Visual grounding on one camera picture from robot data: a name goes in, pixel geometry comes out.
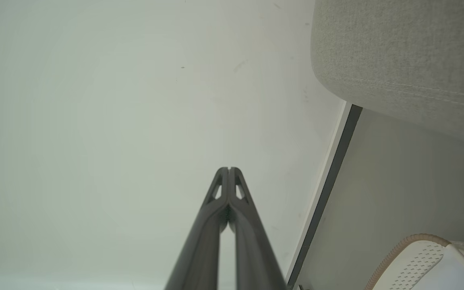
gray fabric cushion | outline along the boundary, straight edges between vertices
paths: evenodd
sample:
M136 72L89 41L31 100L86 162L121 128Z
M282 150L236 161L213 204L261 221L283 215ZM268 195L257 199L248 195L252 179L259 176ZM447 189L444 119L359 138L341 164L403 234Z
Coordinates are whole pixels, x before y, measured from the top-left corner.
M331 92L464 140L464 0L317 0L312 37Z

stitched seam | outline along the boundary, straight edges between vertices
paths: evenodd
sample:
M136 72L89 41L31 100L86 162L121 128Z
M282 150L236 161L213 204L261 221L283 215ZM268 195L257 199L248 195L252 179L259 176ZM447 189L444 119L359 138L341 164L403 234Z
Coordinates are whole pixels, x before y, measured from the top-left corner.
M346 79L343 79L343 80L340 80L344 83L347 83L347 80ZM458 101L451 101L449 99L440 99L438 97L431 97L430 95L423 95L423 94L417 94L417 93L412 93L412 92L406 92L406 91L398 91L398 90L392 90L392 89L388 89L388 88L384 88L382 86L377 86L377 85L373 85L373 87L371 86L365 86L363 84L358 84L358 83L354 83L353 81L348 81L347 84L352 84L352 85L356 85L356 86L360 86L360 87L364 87L364 88L370 88L370 89L383 89L383 90L388 90L388 91L392 91L392 92L398 92L398 93L406 93L406 94L412 94L412 95L416 95L418 97L426 97L426 98L429 98L429 99L437 99L438 101L444 101L444 102L447 102L447 103L453 103L453 104L456 104L456 105L463 105L464 106L464 103L460 103Z
M389 85L398 85L398 86L405 86L405 87L411 87L411 88L417 88L417 89L425 89L425 90L433 90L433 91L438 91L438 92L445 92L445 93L453 93L453 94L458 94L458 95L464 95L462 92L453 92L453 91L446 91L446 90L440 90L440 89L435 89L435 88L427 88L427 87L420 87L420 86L413 86L413 85L407 85L407 84L398 84L398 83L389 83L388 81L375 81L373 79L353 79L350 77L329 77L322 75L322 77L327 77L329 79L351 79L354 81L370 81L372 83L383 83L383 84L389 84Z

